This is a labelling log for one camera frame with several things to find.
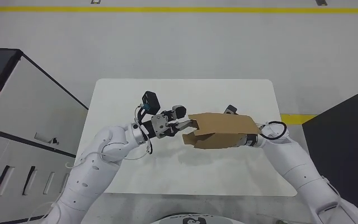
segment brown cardboard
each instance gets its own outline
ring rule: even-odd
[[[260,133],[252,118],[246,115],[203,113],[189,115],[189,119],[196,121],[197,130],[183,134],[183,140],[194,148],[229,148],[245,134]]]

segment gray cabinet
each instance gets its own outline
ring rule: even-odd
[[[22,51],[0,49],[0,223],[57,198],[87,110]]]

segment yellow line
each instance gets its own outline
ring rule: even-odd
[[[316,115],[313,114],[281,114],[281,120],[285,124],[303,124],[312,118],[314,118]]]
[[[73,6],[1,6],[0,12],[164,12],[164,13],[293,13],[357,14],[358,8],[252,8],[252,7],[73,7]]]

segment white table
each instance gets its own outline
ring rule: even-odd
[[[143,93],[157,94],[162,110],[183,105],[187,114],[222,113],[232,104],[255,122],[280,120],[269,80],[103,79],[96,83],[77,157],[104,126],[133,122]],[[294,196],[295,189],[271,166],[263,151],[242,146],[200,150],[183,144],[181,134],[153,139],[152,155],[123,161],[106,193]],[[132,150],[128,158],[145,152]]]

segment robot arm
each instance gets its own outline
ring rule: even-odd
[[[93,202],[112,182],[122,160],[141,141],[145,142],[134,125],[107,127],[96,134],[72,168],[62,196],[43,224],[81,222]]]
[[[73,166],[63,193],[42,224],[79,224],[90,206],[108,188],[122,160],[128,153],[150,139],[174,136],[191,123],[175,122],[183,118],[186,109],[179,105],[156,115],[160,106],[155,93],[147,91],[135,122],[125,127],[106,127],[100,130]],[[145,114],[153,115],[142,123]],[[141,126],[147,129],[144,133]]]
[[[282,133],[282,126],[272,125],[262,130],[265,136]],[[358,209],[341,199],[322,177],[308,153],[288,135],[270,141],[256,136],[254,147],[262,148],[275,170],[298,192],[312,214],[314,223],[358,223]]]

